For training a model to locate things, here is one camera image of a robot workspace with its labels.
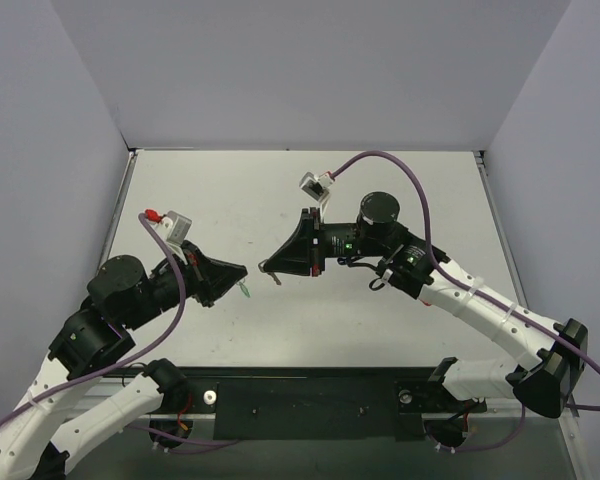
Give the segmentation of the silver key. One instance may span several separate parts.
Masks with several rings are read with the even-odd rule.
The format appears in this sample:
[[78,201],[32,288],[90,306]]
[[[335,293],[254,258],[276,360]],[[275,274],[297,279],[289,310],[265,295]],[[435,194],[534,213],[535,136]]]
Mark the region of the silver key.
[[282,283],[278,276],[274,272],[267,272],[267,275],[274,281],[277,286],[281,286]]

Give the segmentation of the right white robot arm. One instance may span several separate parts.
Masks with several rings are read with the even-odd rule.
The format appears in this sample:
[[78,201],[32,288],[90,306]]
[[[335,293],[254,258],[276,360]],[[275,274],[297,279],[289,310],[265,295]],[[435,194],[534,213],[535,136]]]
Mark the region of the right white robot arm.
[[560,324],[525,310],[441,250],[429,256],[424,240],[399,223],[399,211],[397,199],[385,192],[367,194],[353,223],[327,224],[319,209],[303,209],[291,237],[259,268],[271,277],[317,277],[331,258],[348,267],[375,258],[372,269],[381,285],[446,311],[508,355],[443,361],[439,376],[426,386],[433,406],[448,409],[458,401],[507,398],[541,416],[559,417],[584,370],[583,360],[565,345],[585,349],[587,328],[576,320]]

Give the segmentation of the green key tag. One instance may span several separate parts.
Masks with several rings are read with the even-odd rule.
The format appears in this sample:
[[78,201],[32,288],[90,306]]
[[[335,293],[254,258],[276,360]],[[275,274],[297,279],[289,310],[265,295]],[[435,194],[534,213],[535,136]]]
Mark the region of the green key tag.
[[250,297],[251,297],[250,290],[249,290],[249,288],[246,286],[246,284],[245,284],[243,281],[239,282],[239,283],[238,283],[238,286],[239,286],[239,288],[240,288],[240,290],[241,290],[242,294],[243,294],[243,295],[244,295],[246,298],[250,298]]

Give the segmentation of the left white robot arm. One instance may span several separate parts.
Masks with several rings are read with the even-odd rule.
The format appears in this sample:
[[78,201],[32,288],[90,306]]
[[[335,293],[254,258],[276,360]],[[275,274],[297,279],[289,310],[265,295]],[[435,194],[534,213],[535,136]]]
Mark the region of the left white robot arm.
[[243,265],[206,257],[189,241],[184,256],[147,273],[139,259],[107,260],[88,296],[51,342],[39,373],[0,426],[0,479],[63,479],[100,443],[138,417],[185,411],[192,395],[169,360],[150,362],[115,395],[69,420],[70,411],[106,367],[135,345],[130,333],[193,298],[210,308],[247,275]]

